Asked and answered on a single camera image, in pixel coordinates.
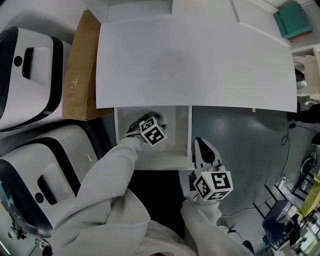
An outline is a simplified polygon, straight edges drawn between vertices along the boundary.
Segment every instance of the dark floor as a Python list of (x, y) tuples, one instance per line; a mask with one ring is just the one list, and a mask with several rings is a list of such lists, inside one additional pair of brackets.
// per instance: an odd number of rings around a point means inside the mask
[[(258, 206), (264, 204), (270, 197), (264, 184), (272, 187), (279, 183), (289, 143), (290, 151), (282, 172), (289, 179), (289, 188), (297, 182), (302, 162), (313, 151), (311, 140), (315, 133), (301, 127), (290, 129), (289, 141), (286, 145), (281, 144), (289, 126), (286, 112), (260, 109), (252, 112), (248, 108), (194, 106), (192, 116), (192, 139), (202, 137), (212, 143), (219, 150), (226, 170), (231, 172), (234, 191), (220, 203), (223, 215), (250, 209), (253, 202)], [(109, 116), (103, 122), (110, 135), (110, 143), (114, 146), (114, 120)], [(297, 125), (320, 132), (320, 124)], [(184, 191), (188, 190), (187, 176), (187, 172), (180, 172)], [(296, 200), (292, 195), (288, 199)], [(244, 240), (248, 239), (253, 243), (258, 252), (264, 249), (260, 241), (264, 235), (262, 220), (253, 209), (224, 217), (220, 221), (229, 228), (234, 226)], [(240, 241), (238, 234), (233, 234), (233, 238)]]

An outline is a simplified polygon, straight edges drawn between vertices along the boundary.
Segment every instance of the cardboard box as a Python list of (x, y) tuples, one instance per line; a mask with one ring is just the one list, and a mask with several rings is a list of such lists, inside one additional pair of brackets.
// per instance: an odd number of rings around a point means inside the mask
[(84, 11), (77, 27), (66, 67), (62, 117), (87, 121), (113, 113), (113, 108), (96, 108), (96, 67), (100, 22)]

